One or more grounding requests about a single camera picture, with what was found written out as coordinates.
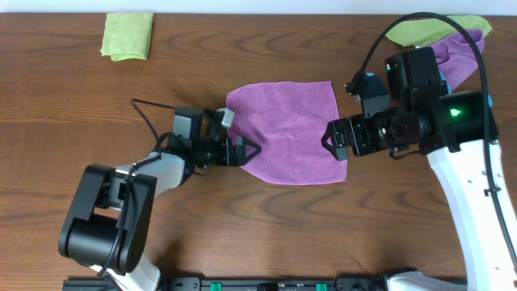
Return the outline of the purple microfiber cloth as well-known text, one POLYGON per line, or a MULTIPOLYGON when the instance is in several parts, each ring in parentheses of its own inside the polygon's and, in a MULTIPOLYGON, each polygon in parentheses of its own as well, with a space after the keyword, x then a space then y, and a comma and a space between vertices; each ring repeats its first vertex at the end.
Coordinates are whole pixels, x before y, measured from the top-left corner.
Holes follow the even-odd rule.
POLYGON ((318 185, 347 178, 340 162, 321 144, 326 126, 338 119, 332 82, 261 82, 228 93, 235 113, 229 135, 261 146, 242 167, 267 183, 318 185))

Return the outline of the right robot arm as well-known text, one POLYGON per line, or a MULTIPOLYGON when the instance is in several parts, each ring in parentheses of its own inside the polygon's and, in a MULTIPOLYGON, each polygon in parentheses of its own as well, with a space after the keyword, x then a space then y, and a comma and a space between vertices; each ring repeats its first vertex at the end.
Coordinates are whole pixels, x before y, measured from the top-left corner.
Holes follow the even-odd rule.
POLYGON ((466 290, 513 290, 516 217, 502 150, 479 91, 450 93, 432 48, 387 58, 387 80, 359 76, 362 112, 331 121, 322 146, 339 161, 387 150, 427 157, 447 197, 463 251, 466 290))

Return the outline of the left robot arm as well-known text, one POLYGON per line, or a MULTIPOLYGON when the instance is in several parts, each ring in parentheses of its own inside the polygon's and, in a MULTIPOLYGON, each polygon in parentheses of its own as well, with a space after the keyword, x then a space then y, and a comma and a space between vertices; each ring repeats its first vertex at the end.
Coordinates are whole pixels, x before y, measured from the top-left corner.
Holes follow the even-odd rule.
POLYGON ((61 256, 93 269, 119 290, 155 290, 161 273, 144 255, 156 196, 185 183, 197 168, 239 167, 261 148, 228 135, 228 108, 177 108, 173 128, 149 155, 125 166, 84 170, 58 239, 61 256))

